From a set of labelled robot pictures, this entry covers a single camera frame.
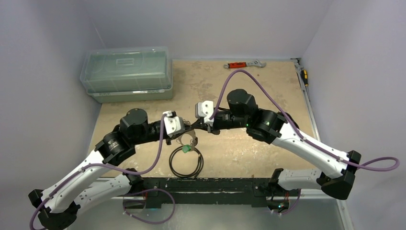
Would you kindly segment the green key tag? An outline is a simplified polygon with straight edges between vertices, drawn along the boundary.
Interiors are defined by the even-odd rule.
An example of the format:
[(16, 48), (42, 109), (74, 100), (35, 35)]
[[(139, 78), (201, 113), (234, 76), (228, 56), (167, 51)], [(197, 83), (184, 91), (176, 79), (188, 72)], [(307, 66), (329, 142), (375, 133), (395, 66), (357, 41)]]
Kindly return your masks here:
[(191, 150), (192, 150), (192, 148), (191, 148), (190, 145), (184, 145), (184, 146), (182, 147), (182, 152), (183, 152), (183, 153), (187, 153), (187, 152), (189, 152), (189, 151), (191, 151)]

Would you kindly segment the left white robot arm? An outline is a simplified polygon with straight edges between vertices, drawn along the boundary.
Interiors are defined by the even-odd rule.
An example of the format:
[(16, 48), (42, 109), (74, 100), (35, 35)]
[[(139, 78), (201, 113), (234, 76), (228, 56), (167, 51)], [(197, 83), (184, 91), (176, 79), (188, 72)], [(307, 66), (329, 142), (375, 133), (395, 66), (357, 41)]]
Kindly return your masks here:
[[(158, 121), (149, 123), (145, 110), (129, 110), (71, 172), (49, 188), (29, 193), (35, 207), (29, 228), (35, 229), (34, 221), (38, 219), (44, 230), (64, 230), (77, 219), (80, 210), (98, 201), (127, 193), (139, 195), (143, 183), (138, 178), (155, 168), (164, 142), (171, 143), (191, 130), (192, 125), (186, 124), (175, 111), (165, 111)], [(156, 141), (158, 151), (151, 166), (140, 172), (119, 168), (135, 155), (136, 145)]]

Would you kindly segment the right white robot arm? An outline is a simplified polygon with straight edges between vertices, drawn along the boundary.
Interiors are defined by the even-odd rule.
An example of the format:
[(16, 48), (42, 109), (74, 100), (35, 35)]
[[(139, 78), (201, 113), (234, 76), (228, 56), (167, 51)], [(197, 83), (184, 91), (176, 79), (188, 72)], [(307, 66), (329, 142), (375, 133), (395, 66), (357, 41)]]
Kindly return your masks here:
[(212, 101), (195, 105), (197, 121), (193, 128), (218, 135), (220, 130), (246, 128), (254, 140), (265, 142), (299, 156), (315, 166), (310, 170), (276, 169), (269, 181), (275, 195), (294, 189), (318, 189), (326, 195), (346, 200), (355, 182), (356, 167), (361, 154), (344, 152), (327, 146), (289, 123), (281, 112), (261, 109), (253, 95), (236, 89), (227, 95), (229, 108), (214, 110)]

